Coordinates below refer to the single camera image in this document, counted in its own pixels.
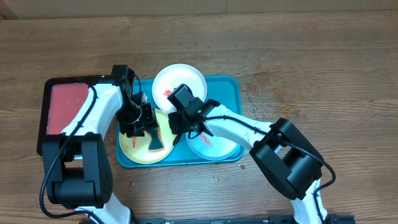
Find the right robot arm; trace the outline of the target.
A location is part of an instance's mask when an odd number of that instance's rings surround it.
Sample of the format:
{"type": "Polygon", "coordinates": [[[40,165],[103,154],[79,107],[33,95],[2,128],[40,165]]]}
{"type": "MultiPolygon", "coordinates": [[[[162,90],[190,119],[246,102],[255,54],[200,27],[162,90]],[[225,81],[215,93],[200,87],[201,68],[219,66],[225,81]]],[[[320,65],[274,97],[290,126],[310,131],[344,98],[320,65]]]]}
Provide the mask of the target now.
{"type": "Polygon", "coordinates": [[[215,100],[170,102],[177,109],[171,115],[175,131],[205,132],[246,148],[271,186],[292,202],[296,223],[329,223],[320,191],[336,178],[321,183],[322,167],[330,165],[292,122],[256,121],[215,100]]]}

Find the dark green sponge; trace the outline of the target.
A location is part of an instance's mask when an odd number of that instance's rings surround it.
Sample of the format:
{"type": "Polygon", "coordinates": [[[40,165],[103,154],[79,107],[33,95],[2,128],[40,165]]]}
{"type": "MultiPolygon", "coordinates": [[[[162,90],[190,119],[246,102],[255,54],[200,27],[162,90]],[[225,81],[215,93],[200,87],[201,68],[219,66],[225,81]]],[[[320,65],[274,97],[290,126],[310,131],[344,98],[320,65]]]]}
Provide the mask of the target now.
{"type": "Polygon", "coordinates": [[[158,149],[164,148],[161,137],[159,135],[158,128],[148,129],[147,133],[151,138],[150,143],[149,143],[149,150],[153,151],[153,150],[158,150],[158,149]]]}

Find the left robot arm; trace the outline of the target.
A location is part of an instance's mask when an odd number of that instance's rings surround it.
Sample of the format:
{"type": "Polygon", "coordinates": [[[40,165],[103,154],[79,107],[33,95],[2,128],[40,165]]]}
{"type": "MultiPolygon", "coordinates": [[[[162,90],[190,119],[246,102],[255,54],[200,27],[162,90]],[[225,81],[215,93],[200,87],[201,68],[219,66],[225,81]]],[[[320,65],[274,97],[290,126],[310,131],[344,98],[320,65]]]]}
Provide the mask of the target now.
{"type": "Polygon", "coordinates": [[[143,91],[133,92],[139,77],[127,65],[114,65],[110,75],[50,78],[45,82],[37,153],[44,179],[39,205],[49,218],[84,214],[93,223],[138,223],[131,208],[113,193],[113,175],[104,145],[116,118],[128,137],[157,128],[155,109],[143,91]],[[82,84],[83,104],[57,134],[50,133],[56,87],[82,84]]]}

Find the white plate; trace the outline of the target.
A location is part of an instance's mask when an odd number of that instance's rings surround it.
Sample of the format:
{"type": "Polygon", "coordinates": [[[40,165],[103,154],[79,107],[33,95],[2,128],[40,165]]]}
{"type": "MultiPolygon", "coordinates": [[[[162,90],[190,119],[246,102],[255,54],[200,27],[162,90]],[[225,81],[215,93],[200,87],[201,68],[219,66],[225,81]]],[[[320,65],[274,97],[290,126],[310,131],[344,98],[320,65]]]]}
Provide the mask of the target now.
{"type": "Polygon", "coordinates": [[[181,84],[187,85],[193,96],[205,101],[207,84],[204,76],[191,65],[177,63],[163,68],[152,84],[152,97],[160,110],[165,113],[176,112],[167,97],[181,84]]]}

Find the yellow-green plate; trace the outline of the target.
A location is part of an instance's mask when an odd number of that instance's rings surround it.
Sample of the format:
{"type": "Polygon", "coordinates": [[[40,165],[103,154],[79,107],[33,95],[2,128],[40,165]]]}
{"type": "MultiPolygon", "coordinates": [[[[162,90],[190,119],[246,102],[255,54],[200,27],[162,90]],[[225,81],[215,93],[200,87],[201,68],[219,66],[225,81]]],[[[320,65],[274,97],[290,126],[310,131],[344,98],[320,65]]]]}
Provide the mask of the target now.
{"type": "Polygon", "coordinates": [[[144,131],[143,136],[127,137],[125,134],[119,133],[119,146],[128,159],[138,164],[153,164],[165,159],[174,148],[175,134],[172,134],[169,126],[168,115],[155,109],[157,122],[159,125],[157,134],[162,142],[163,147],[159,149],[149,149],[152,142],[151,135],[144,131]]]}

